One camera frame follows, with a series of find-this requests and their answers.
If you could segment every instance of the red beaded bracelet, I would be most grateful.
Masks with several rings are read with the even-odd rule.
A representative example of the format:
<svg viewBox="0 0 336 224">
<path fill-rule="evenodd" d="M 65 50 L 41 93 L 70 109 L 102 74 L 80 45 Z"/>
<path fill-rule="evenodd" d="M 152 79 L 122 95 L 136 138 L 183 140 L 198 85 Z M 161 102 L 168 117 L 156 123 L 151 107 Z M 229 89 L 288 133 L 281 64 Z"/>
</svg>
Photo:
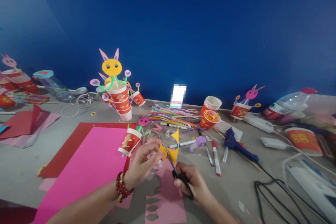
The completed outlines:
<svg viewBox="0 0 336 224">
<path fill-rule="evenodd" d="M 127 198 L 128 195 L 131 195 L 134 188 L 132 188 L 131 190 L 127 191 L 126 187 L 125 187 L 125 183 L 123 181 L 123 177 L 124 177 L 124 173 L 123 172 L 119 172 L 118 176 L 117 176 L 117 192 L 118 192 L 118 202 L 121 203 L 125 198 Z"/>
</svg>

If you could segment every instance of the purple glue stick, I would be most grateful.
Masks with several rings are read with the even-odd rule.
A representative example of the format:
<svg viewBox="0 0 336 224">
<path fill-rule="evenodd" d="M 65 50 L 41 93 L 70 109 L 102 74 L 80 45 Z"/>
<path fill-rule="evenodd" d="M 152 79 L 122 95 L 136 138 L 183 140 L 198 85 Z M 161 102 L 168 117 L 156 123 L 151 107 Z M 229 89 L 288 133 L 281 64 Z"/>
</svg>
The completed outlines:
<svg viewBox="0 0 336 224">
<path fill-rule="evenodd" d="M 205 145 L 205 143 L 207 142 L 207 140 L 205 139 L 204 136 L 199 136 L 196 141 L 190 146 L 190 152 L 194 153 L 197 149 L 201 148 L 203 145 Z"/>
</svg>

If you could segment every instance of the scissors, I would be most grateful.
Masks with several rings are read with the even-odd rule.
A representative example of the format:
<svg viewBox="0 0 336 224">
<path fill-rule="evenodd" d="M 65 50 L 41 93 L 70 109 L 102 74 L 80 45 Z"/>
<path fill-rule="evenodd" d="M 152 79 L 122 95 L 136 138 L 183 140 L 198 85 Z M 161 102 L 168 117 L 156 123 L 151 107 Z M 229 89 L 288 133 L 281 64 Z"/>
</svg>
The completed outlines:
<svg viewBox="0 0 336 224">
<path fill-rule="evenodd" d="M 187 194 L 186 194 L 186 196 L 188 197 L 188 199 L 190 199 L 190 200 L 194 200 L 194 194 L 193 194 L 193 192 L 192 192 L 192 190 L 191 190 L 191 188 L 190 188 L 190 185 L 189 185 L 189 183 L 188 183 L 186 177 L 182 176 L 180 173 L 177 172 L 177 170 L 176 170 L 176 168 L 175 168 L 175 165 L 174 165 L 174 163 L 173 163 L 173 161 L 172 161 L 172 158 L 171 158 L 171 156 L 169 155 L 169 152 L 168 152 L 168 151 L 167 151 L 167 157 L 168 157 L 168 159 L 169 159 L 170 164 L 171 164 L 172 167 L 173 167 L 173 177 L 174 177 L 174 179 L 177 179 L 177 178 L 178 178 L 178 179 L 180 179 L 180 180 L 185 184 L 185 186 L 188 188 L 189 193 L 190 193 L 190 196 L 187 195 Z"/>
</svg>

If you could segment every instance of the hand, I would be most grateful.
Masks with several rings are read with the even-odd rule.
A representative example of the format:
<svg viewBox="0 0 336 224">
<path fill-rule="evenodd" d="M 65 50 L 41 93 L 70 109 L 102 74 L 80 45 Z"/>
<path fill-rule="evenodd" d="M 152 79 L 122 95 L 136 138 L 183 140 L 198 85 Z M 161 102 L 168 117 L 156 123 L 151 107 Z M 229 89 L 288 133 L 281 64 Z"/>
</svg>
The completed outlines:
<svg viewBox="0 0 336 224">
<path fill-rule="evenodd" d="M 147 178 L 152 167 L 163 157 L 163 152 L 159 152 L 160 144 L 160 139 L 151 138 L 137 150 L 129 169 L 124 175 L 127 190 L 141 184 Z M 148 159 L 147 156 L 154 150 L 156 153 Z"/>
<path fill-rule="evenodd" d="M 192 193 L 194 194 L 194 201 L 197 205 L 204 207 L 209 202 L 211 202 L 214 196 L 208 189 L 197 167 L 178 162 L 176 164 L 176 170 L 182 176 L 185 176 L 187 178 L 190 188 L 193 191 Z M 188 188 L 180 179 L 176 179 L 174 183 L 175 186 L 180 190 L 180 192 L 183 192 L 184 194 L 190 196 Z"/>
</svg>

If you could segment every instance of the blue glue gun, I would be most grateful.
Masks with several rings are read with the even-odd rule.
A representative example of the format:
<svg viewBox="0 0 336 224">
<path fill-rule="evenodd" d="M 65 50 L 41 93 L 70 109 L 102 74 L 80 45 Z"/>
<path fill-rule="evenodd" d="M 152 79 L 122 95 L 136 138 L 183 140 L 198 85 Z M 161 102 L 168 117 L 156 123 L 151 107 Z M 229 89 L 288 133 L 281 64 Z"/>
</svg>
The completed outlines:
<svg viewBox="0 0 336 224">
<path fill-rule="evenodd" d="M 258 163 L 259 157 L 257 155 L 252 154 L 248 150 L 246 150 L 239 142 L 235 139 L 235 133 L 233 132 L 232 128 L 228 129 L 225 134 L 225 142 L 224 146 L 228 147 L 229 149 L 234 149 L 239 151 L 245 157 L 247 157 L 252 162 Z"/>
</svg>

